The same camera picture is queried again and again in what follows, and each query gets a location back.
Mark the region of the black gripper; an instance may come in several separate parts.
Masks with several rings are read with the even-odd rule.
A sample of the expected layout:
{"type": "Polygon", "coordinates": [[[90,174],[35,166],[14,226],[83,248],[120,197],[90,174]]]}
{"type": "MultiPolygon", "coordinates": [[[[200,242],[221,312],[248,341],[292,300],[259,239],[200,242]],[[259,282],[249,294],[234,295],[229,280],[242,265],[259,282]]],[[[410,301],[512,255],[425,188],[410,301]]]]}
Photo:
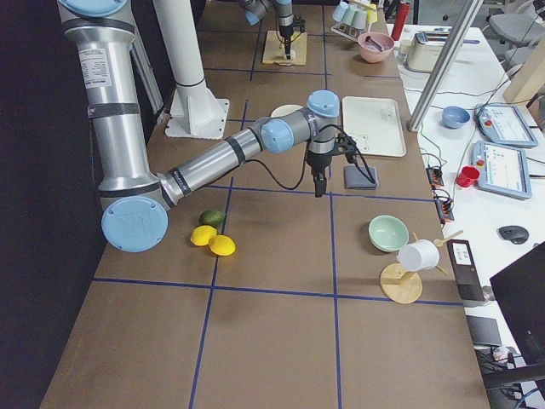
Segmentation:
{"type": "Polygon", "coordinates": [[[286,60],[291,59],[291,38],[294,34],[294,29],[292,25],[288,26],[279,26],[278,32],[282,41],[284,42],[284,58],[286,60]]]}
{"type": "Polygon", "coordinates": [[[330,166],[331,155],[329,153],[307,153],[307,164],[311,168],[314,182],[314,196],[322,197],[326,193],[327,176],[326,169],[330,166]]]}

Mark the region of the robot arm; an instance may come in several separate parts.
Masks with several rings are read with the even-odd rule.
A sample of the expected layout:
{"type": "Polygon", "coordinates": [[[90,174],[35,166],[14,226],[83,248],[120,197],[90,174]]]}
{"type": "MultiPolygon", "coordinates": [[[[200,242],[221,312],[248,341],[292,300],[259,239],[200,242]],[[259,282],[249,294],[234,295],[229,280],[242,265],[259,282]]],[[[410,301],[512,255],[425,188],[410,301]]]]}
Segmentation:
{"type": "Polygon", "coordinates": [[[307,104],[278,118],[260,118],[224,136],[229,103],[214,97],[205,78],[192,8],[187,1],[157,1],[158,23],[176,91],[171,126],[176,136],[209,138],[215,145],[163,174],[150,170],[132,65],[146,52],[128,1],[61,1],[63,30],[76,45],[95,130],[103,180],[101,226],[121,251],[157,245],[169,224],[167,212],[199,188],[249,162],[262,151],[283,153],[307,144],[316,194],[323,194],[335,148],[338,96],[312,92],[307,104]]]}
{"type": "Polygon", "coordinates": [[[250,26],[259,23],[270,11],[274,10],[278,23],[281,49],[286,60],[292,59],[291,44],[295,33],[295,15],[291,0],[238,0],[244,10],[244,17],[250,26]]]}

